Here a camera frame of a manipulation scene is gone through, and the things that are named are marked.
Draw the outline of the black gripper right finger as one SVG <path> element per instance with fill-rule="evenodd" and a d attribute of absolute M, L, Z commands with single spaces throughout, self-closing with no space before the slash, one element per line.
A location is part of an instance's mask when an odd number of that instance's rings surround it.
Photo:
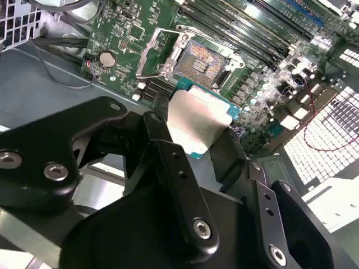
<path fill-rule="evenodd" d="M 226 129 L 210 146 L 221 194 L 235 199 L 237 209 L 216 224 L 229 227 L 239 268 L 335 268 L 335 240 L 285 180 L 267 179 L 264 169 L 246 157 Z"/>

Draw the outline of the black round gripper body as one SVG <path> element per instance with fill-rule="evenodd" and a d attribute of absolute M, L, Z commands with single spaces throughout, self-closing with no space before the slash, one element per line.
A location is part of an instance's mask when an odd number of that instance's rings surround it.
<path fill-rule="evenodd" d="M 160 189 L 151 184 L 80 221 L 65 239 L 60 268 L 262 268 L 244 205 L 203 189 L 219 248 L 192 263 Z"/>

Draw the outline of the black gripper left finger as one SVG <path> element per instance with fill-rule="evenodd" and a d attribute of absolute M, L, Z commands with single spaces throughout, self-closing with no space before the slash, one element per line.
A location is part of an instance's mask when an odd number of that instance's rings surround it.
<path fill-rule="evenodd" d="M 159 187 L 192 263 L 217 251 L 216 225 L 165 120 L 154 112 L 128 112 L 108 97 L 1 134 L 1 244 L 59 263 L 65 239 L 85 219 L 73 202 L 80 169 L 107 154 L 124 157 L 129 194 Z"/>

